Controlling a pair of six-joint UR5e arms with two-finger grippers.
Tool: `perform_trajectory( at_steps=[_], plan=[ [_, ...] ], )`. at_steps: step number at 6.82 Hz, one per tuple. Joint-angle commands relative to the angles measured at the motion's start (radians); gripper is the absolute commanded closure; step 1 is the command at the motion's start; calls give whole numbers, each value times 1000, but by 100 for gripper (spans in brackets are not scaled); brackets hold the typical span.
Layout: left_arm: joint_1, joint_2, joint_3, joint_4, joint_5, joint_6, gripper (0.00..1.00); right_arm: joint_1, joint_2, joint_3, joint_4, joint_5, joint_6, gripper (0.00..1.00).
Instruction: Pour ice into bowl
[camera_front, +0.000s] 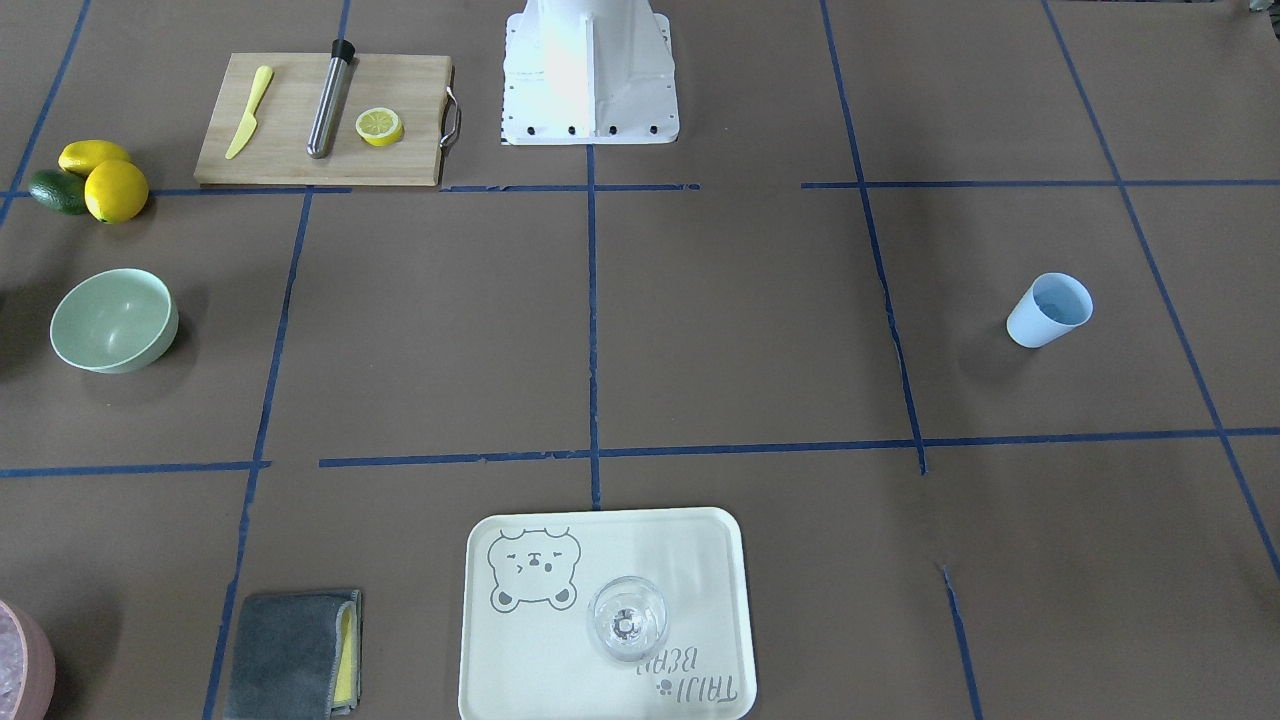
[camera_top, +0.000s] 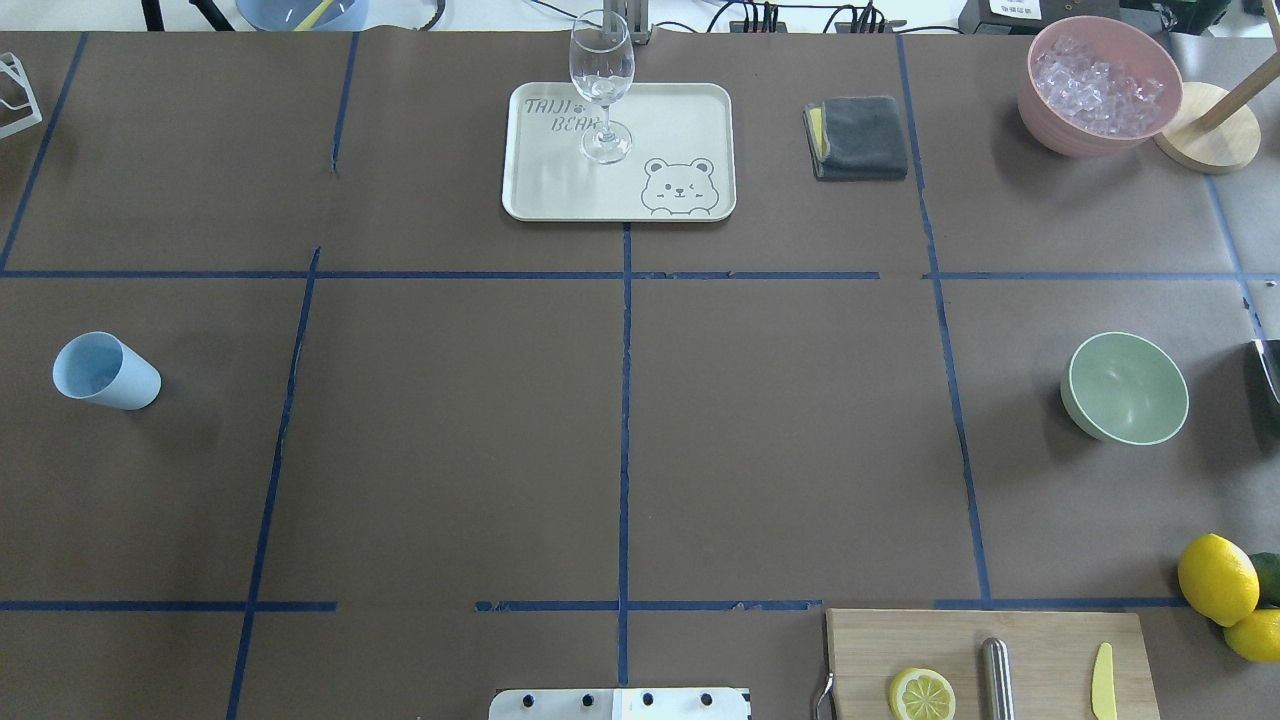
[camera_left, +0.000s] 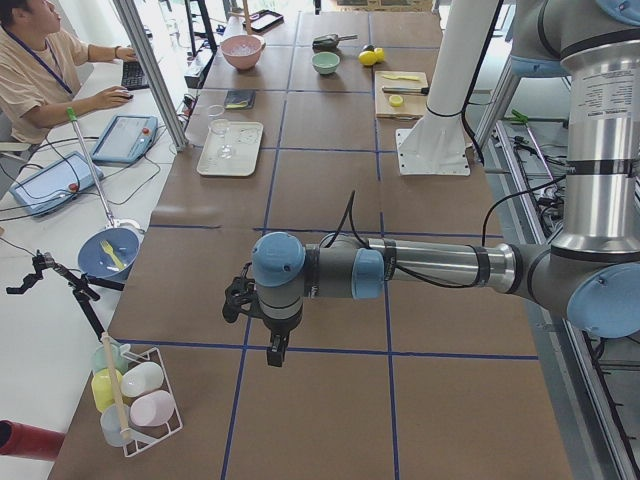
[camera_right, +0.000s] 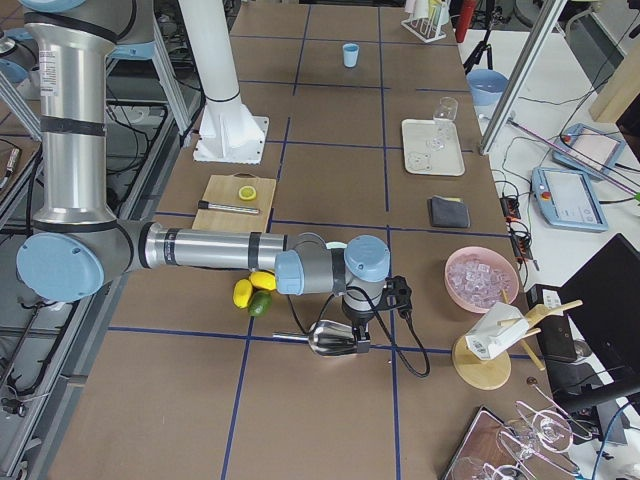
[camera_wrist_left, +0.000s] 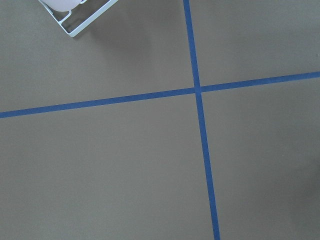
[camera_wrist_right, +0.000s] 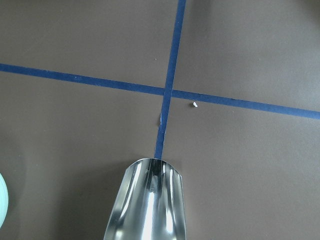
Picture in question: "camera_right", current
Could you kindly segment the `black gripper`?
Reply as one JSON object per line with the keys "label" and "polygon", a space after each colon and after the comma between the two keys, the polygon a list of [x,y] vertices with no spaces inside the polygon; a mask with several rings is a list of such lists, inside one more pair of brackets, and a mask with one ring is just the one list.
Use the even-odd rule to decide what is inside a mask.
{"label": "black gripper", "polygon": [[368,324],[377,315],[373,300],[362,288],[348,287],[342,297],[342,311],[351,322],[357,339],[357,353],[368,353],[370,350]]}

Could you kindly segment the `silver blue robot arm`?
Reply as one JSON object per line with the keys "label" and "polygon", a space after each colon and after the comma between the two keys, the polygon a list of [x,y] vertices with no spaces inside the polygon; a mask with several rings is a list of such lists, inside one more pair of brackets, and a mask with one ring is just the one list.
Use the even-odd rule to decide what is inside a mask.
{"label": "silver blue robot arm", "polygon": [[150,43],[149,1],[28,1],[38,44],[44,203],[17,253],[20,279],[52,301],[74,302],[117,277],[163,265],[271,271],[284,295],[340,297],[346,323],[317,320],[307,335],[323,356],[365,353],[367,324],[391,298],[390,252],[362,235],[330,248],[315,234],[287,237],[165,228],[117,218],[106,200],[106,60]]}

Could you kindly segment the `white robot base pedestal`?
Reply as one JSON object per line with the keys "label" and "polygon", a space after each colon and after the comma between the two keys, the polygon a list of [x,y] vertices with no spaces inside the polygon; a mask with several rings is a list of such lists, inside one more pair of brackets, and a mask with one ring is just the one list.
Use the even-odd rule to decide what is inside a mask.
{"label": "white robot base pedestal", "polygon": [[221,1],[179,3],[205,97],[194,159],[258,164],[269,126],[243,103]]}

